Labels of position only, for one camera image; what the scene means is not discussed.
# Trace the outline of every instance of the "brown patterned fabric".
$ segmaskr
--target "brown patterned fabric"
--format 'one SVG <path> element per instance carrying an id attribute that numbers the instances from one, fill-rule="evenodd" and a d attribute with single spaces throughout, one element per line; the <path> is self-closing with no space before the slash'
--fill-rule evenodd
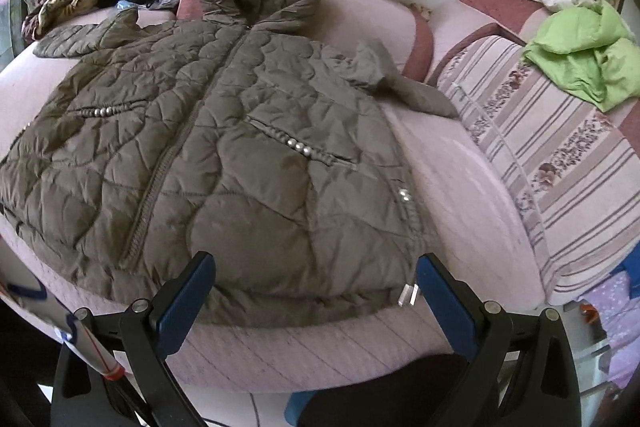
<path id="1" fill-rule="evenodd" d="M 520 63 L 501 36 L 460 51 L 438 78 L 506 184 L 549 304 L 588 290 L 640 241 L 640 158 L 593 105 Z"/>

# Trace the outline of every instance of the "sofa cushion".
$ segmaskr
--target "sofa cushion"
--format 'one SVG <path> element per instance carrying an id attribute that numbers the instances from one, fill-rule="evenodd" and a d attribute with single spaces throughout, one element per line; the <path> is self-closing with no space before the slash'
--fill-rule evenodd
<path id="1" fill-rule="evenodd" d="M 438 78 L 508 188 L 546 299 L 577 298 L 640 241 L 640 158 L 593 105 L 520 63 L 522 47 L 479 39 Z"/>
<path id="2" fill-rule="evenodd" d="M 447 268 L 483 301 L 508 311 L 545 300 L 533 249 L 507 188 L 458 120 L 384 102 L 438 230 Z"/>

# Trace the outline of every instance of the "purple floral fabric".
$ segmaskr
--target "purple floral fabric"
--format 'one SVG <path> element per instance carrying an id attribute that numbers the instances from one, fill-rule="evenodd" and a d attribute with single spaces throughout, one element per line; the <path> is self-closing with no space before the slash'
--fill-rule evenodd
<path id="1" fill-rule="evenodd" d="M 600 314 L 609 337 L 609 380 L 624 388 L 640 363 L 640 298 L 629 298 L 629 276 L 621 272 L 582 296 Z"/>

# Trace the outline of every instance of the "blue gripper pad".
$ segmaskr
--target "blue gripper pad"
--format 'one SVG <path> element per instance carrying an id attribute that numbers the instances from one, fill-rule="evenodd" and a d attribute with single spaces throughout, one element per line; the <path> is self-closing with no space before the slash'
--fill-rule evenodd
<path id="1" fill-rule="evenodd" d="M 446 275 L 450 279 L 447 282 L 444 274 L 441 275 L 426 255 L 418 259 L 416 273 L 422 295 L 449 344 L 457 354 L 471 362 L 479 349 L 478 333 L 475 321 L 450 286 L 450 284 L 458 284 L 458 281 L 447 272 Z"/>
<path id="2" fill-rule="evenodd" d="M 198 261 L 190 277 L 183 282 L 174 300 L 156 322 L 155 350 L 161 360 L 178 352 L 216 280 L 213 256 L 198 253 L 191 262 L 196 259 Z"/>

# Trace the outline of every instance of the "jacket zipper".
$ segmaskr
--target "jacket zipper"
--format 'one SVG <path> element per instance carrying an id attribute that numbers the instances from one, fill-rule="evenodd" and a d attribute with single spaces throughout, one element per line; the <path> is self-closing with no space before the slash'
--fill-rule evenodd
<path id="1" fill-rule="evenodd" d="M 162 187 L 162 184 L 164 183 L 164 178 L 165 178 L 167 169 L 171 166 L 171 163 L 173 163 L 178 151 L 181 149 L 181 147 L 184 145 L 184 142 L 187 140 L 187 138 L 191 134 L 191 131 L 193 130 L 193 126 L 198 117 L 198 114 L 200 113 L 200 110 L 204 105 L 204 102 L 207 100 L 209 93 L 218 84 L 218 79 L 220 78 L 220 76 L 222 76 L 222 74 L 228 68 L 228 65 L 235 58 L 236 54 L 238 53 L 238 50 L 240 49 L 240 47 L 242 46 L 242 44 L 244 43 L 247 37 L 248 37 L 248 32 L 244 33 L 242 37 L 238 39 L 238 42 L 236 42 L 234 47 L 229 52 L 229 55 L 226 58 L 224 65 L 221 66 L 220 69 L 213 76 L 203 96 L 200 98 L 200 100 L 198 100 L 196 105 L 191 110 L 191 114 L 189 115 L 189 118 L 187 119 L 185 124 L 182 126 L 182 129 L 180 129 L 180 131 L 178 132 L 178 135 L 175 138 L 174 143 L 171 146 L 167 147 L 167 149 L 164 150 L 164 153 L 162 153 L 162 157 L 158 161 L 158 166 L 156 167 L 156 171 L 152 174 L 151 181 L 148 184 L 146 193 L 143 195 L 143 201 L 142 201 L 142 204 L 140 204 L 138 215 L 136 216 L 136 222 L 129 236 L 127 248 L 125 249 L 125 252 L 126 252 L 125 259 L 129 260 L 129 259 L 135 258 L 135 260 L 137 261 L 140 255 L 140 249 L 142 248 L 143 239 L 146 236 L 149 217 L 151 216 L 151 212 L 153 211 L 153 208 L 156 204 L 156 200 L 158 199 L 158 194 L 160 192 L 160 188 Z"/>

